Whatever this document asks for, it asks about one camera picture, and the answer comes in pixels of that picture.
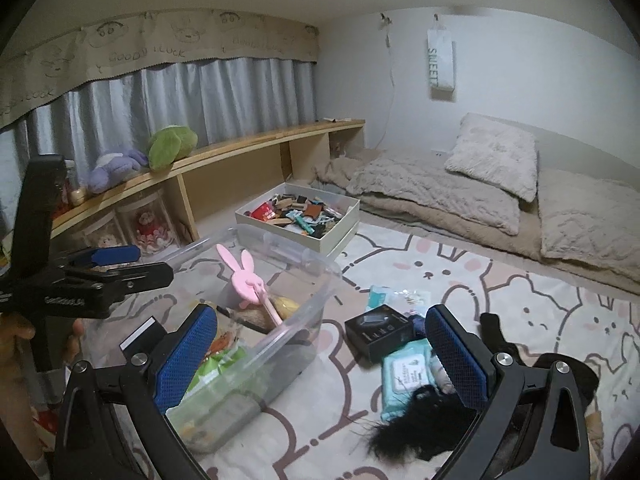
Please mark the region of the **person left hand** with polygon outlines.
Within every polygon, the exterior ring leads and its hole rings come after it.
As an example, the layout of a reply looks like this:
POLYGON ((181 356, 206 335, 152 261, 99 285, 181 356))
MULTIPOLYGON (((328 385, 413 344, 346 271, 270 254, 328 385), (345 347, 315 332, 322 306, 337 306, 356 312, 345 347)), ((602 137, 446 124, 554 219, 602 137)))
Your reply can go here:
MULTIPOLYGON (((65 363, 73 362, 80 351, 80 337, 85 333, 84 324, 78 318, 73 322, 72 331, 67 337, 63 351, 65 363)), ((8 367, 16 363, 16 345, 19 339, 31 340, 36 334, 36 329, 31 322, 21 315, 1 315, 1 366, 8 367)))

